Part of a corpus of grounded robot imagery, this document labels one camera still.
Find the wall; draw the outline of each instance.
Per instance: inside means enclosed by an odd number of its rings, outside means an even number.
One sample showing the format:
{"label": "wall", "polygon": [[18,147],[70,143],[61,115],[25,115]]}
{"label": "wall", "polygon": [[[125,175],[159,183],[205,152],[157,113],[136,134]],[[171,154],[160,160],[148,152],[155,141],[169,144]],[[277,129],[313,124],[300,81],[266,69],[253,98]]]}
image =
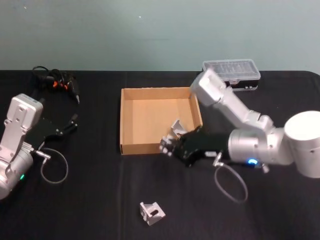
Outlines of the wall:
{"label": "wall", "polygon": [[320,74],[317,0],[1,0],[0,69],[200,70],[254,59]]}

